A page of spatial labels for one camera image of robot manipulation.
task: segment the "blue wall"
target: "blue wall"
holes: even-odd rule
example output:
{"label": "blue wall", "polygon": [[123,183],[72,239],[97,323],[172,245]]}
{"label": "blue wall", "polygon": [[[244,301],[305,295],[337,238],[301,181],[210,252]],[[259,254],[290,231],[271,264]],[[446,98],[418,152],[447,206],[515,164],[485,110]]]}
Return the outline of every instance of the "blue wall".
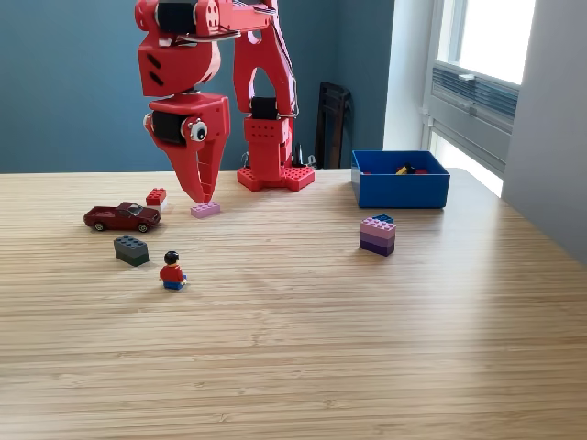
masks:
{"label": "blue wall", "polygon": [[[393,4],[393,0],[338,2],[338,83],[352,93],[352,149],[383,148]],[[343,168],[350,166],[350,150],[345,143]]]}
{"label": "blue wall", "polygon": [[[306,155],[314,148],[321,81],[353,92],[355,148],[382,147],[393,0],[369,3],[369,8],[357,8],[349,0],[280,2],[302,112],[295,140],[302,142]],[[171,169],[142,127],[149,99],[140,89],[136,51],[144,33],[135,25],[134,4],[0,2],[5,109],[0,172]],[[225,170],[237,168],[247,150],[232,84],[232,50],[231,42],[221,43],[222,69],[203,87],[231,101]],[[267,81],[256,84],[260,95],[272,94]]]}

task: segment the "car windshield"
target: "car windshield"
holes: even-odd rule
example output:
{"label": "car windshield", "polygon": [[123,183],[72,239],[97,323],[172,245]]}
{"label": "car windshield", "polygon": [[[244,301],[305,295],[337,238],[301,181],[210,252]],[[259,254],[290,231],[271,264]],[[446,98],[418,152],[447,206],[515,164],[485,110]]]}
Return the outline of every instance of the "car windshield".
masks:
{"label": "car windshield", "polygon": [[142,206],[138,206],[137,204],[133,203],[127,209],[133,215],[139,215],[140,212],[143,210]]}

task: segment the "purple lego brick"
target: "purple lego brick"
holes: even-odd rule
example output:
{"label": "purple lego brick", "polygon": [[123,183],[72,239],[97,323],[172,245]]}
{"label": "purple lego brick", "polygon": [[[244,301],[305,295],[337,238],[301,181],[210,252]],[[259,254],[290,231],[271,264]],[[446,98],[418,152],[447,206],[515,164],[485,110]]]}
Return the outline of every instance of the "purple lego brick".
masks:
{"label": "purple lego brick", "polygon": [[379,255],[383,255],[384,257],[387,257],[395,251],[395,244],[391,245],[390,247],[381,247],[381,246],[373,245],[372,243],[369,243],[367,241],[361,240],[359,242],[359,248],[369,250],[370,252],[373,252],[375,254],[379,254]]}
{"label": "purple lego brick", "polygon": [[366,218],[360,224],[360,231],[385,240],[395,237],[395,225],[376,220],[372,217]]}
{"label": "purple lego brick", "polygon": [[215,202],[200,203],[192,208],[192,216],[199,219],[218,213],[220,213],[220,205]]}
{"label": "purple lego brick", "polygon": [[395,236],[392,236],[389,239],[381,238],[380,236],[372,236],[371,234],[367,234],[366,232],[361,232],[359,234],[360,241],[366,241],[368,243],[372,243],[375,246],[380,246],[382,248],[389,248],[395,243]]}

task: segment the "white wall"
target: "white wall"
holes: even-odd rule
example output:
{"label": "white wall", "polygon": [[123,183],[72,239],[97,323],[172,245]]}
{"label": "white wall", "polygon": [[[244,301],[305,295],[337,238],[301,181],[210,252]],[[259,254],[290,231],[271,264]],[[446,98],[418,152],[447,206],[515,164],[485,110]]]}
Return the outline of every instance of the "white wall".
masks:
{"label": "white wall", "polygon": [[420,149],[434,0],[395,0],[383,149]]}
{"label": "white wall", "polygon": [[587,1],[537,0],[504,199],[587,264]]}

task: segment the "red robotic arm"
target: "red robotic arm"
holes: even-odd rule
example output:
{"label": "red robotic arm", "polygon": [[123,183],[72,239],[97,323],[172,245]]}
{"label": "red robotic arm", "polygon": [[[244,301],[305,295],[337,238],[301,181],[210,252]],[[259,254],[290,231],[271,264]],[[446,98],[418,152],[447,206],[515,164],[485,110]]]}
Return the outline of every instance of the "red robotic arm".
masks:
{"label": "red robotic arm", "polygon": [[[251,114],[245,121],[251,166],[238,172],[238,180],[253,191],[265,186],[299,190],[314,181],[310,169],[287,171],[297,103],[276,0],[256,5],[238,0],[138,0],[135,18],[138,27],[149,32],[138,49],[143,93],[169,96],[150,104],[152,113],[144,125],[192,199],[197,203],[212,199],[230,132],[228,99],[195,90],[218,72],[217,42],[223,39],[236,39],[238,108]],[[261,40],[253,30],[261,31]],[[271,98],[254,96],[258,67],[268,73],[275,88],[272,104]]]}

